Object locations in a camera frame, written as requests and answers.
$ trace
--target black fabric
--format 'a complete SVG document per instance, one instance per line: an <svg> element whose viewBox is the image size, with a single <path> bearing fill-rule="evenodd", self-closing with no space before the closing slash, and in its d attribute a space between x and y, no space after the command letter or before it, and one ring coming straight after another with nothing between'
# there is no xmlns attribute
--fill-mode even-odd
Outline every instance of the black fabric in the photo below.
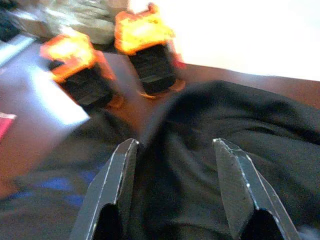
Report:
<svg viewBox="0 0 320 240"><path fill-rule="evenodd" d="M320 214L320 112L226 82L189 88L151 117L140 141L132 239L230 239L213 138L239 145L296 226Z"/></svg>
<svg viewBox="0 0 320 240"><path fill-rule="evenodd" d="M90 178L117 144L136 137L121 121L99 114L19 179L20 195L0 202L0 239L68 239ZM317 239L319 123L317 109L227 82L192 86L173 96L138 137L143 149L129 238L231 239L212 147L213 138L225 138L249 154L294 224L304 226L306 239L305 229L313 229Z"/></svg>

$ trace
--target brown table surface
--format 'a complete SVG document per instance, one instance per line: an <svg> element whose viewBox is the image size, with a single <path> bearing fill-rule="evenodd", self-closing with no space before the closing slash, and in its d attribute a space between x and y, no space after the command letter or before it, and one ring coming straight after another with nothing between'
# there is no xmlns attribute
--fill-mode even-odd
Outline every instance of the brown table surface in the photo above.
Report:
<svg viewBox="0 0 320 240"><path fill-rule="evenodd" d="M39 57L40 43L33 43L0 69L0 112L16 114L12 127L0 142L0 197L13 193L15 176L34 168L66 135L88 116L60 87L44 74L47 61ZM136 76L123 55L104 54L116 75L118 91L125 96L120 108L106 107L143 129L155 106L172 92L150 100L137 93ZM261 76L214 67L186 65L177 76L187 84L224 80L277 93L320 108L320 82L277 76Z"/></svg>

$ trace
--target wrinkled fabric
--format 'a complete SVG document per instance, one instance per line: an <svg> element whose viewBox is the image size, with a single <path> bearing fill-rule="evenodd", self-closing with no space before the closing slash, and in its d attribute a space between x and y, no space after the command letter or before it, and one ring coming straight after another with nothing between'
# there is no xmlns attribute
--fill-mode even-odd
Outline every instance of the wrinkled fabric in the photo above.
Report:
<svg viewBox="0 0 320 240"><path fill-rule="evenodd" d="M38 169L17 179L21 191L0 202L0 239L68 239L89 183L128 138L142 145L129 239L231 239L213 138L247 152L307 239L320 229L319 123L315 108L220 81L171 97L140 136L98 112Z"/></svg>
<svg viewBox="0 0 320 240"><path fill-rule="evenodd" d="M135 173L132 239L231 239L214 138L247 152L297 227L319 227L319 110L270 92L210 82L174 97L151 119L140 140L145 150Z"/></svg>

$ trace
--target red object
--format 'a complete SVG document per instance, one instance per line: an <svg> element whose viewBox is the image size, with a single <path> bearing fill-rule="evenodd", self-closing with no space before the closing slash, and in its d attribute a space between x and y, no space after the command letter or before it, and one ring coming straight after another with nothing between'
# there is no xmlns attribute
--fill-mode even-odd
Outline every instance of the red object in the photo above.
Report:
<svg viewBox="0 0 320 240"><path fill-rule="evenodd" d="M0 140L3 138L17 116L0 112Z"/></svg>

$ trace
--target white wall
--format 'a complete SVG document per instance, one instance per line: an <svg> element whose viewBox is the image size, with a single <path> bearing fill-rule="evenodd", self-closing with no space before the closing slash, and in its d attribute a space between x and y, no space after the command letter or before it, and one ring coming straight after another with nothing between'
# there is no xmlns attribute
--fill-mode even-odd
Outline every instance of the white wall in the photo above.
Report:
<svg viewBox="0 0 320 240"><path fill-rule="evenodd" d="M130 0L136 12L148 0ZM320 81L319 0L154 0L186 63Z"/></svg>

